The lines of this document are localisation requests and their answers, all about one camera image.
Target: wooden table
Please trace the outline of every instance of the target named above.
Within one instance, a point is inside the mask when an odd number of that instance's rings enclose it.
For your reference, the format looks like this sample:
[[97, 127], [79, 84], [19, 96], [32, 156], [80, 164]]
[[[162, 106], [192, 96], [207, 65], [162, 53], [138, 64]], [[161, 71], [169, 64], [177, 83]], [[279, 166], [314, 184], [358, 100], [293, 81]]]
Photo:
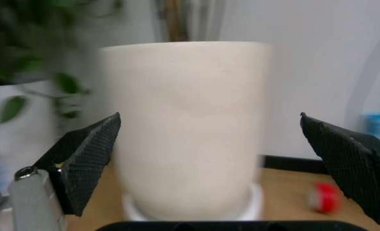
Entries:
[[[264, 190], [265, 220], [340, 220], [363, 227], [369, 231], [380, 231], [380, 226], [367, 217], [360, 206], [340, 194], [341, 207], [331, 215], [319, 214], [307, 205], [307, 193], [312, 183], [324, 181], [334, 183], [328, 175], [293, 172], [263, 168], [261, 186]], [[83, 216], [67, 215], [69, 231], [92, 231], [106, 224], [124, 220], [121, 209], [123, 188], [116, 179], [112, 164], [104, 170], [102, 177], [87, 204]]]

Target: plant pot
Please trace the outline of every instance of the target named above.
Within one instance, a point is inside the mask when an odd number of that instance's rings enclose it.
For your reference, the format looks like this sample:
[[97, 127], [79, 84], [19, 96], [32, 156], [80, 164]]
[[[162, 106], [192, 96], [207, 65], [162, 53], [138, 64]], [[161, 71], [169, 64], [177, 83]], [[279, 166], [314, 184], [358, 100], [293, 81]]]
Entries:
[[[48, 81], [23, 84], [27, 89], [47, 93]], [[14, 85], [0, 86], [0, 105], [7, 97], [23, 95]], [[25, 109], [15, 119], [0, 124], [0, 189], [7, 192], [14, 173], [33, 165], [56, 139], [55, 118], [51, 102], [45, 98], [27, 95]]]
[[271, 47], [179, 42], [102, 51], [115, 160], [140, 211], [165, 220], [228, 219], [256, 179]]

